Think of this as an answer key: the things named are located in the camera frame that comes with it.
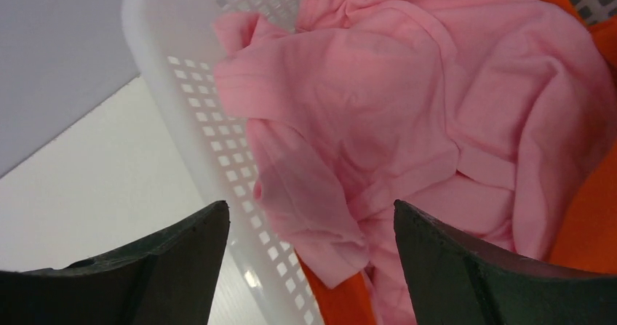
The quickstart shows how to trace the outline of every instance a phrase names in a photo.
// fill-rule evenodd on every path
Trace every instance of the gray background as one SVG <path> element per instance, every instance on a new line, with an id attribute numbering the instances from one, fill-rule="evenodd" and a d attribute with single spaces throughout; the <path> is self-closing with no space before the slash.
<path id="1" fill-rule="evenodd" d="M 0 177 L 137 75 L 121 7 L 0 0 Z"/>

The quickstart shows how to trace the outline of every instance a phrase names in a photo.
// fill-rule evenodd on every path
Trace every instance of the pink fabric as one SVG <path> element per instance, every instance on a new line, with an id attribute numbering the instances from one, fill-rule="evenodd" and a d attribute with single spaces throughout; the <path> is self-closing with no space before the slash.
<path id="1" fill-rule="evenodd" d="M 394 199 L 542 258 L 616 136 L 605 62 L 553 5 L 303 0 L 297 28 L 222 16 L 220 98 L 272 228 L 328 286 L 371 265 L 385 325 L 415 323 Z"/>

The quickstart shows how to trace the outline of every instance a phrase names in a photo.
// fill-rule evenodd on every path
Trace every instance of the white plastic basket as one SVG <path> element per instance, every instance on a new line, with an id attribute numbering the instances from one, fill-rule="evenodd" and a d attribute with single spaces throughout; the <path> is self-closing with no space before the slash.
<path id="1" fill-rule="evenodd" d="M 124 0 L 124 32 L 180 154 L 205 201 L 231 207 L 229 249 L 269 324 L 323 324 L 289 244 L 271 232 L 252 200 L 256 167 L 244 122 L 221 109 L 212 67 L 224 57 L 211 28 L 225 11 L 257 10 L 293 29 L 299 0 Z M 579 0 L 589 23 L 617 1 Z"/>

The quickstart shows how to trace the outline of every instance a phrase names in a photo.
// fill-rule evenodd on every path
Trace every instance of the black object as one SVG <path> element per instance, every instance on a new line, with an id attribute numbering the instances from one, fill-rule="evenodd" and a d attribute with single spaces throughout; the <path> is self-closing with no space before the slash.
<path id="1" fill-rule="evenodd" d="M 418 325 L 616 325 L 617 278 L 513 254 L 394 203 Z"/>
<path id="2" fill-rule="evenodd" d="M 0 324 L 205 325 L 228 230 L 219 201 L 66 269 L 0 272 Z"/>

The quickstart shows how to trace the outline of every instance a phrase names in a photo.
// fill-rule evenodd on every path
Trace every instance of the orange clothing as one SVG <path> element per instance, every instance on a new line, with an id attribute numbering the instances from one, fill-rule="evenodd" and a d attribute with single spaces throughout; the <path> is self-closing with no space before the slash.
<path id="1" fill-rule="evenodd" d="M 542 1 L 556 4 L 584 24 L 568 0 Z M 617 17 L 588 29 L 617 82 Z M 617 145 L 570 205 L 549 261 L 571 268 L 617 273 Z M 361 274 L 328 289 L 301 265 L 326 325 L 375 325 L 370 295 Z"/>

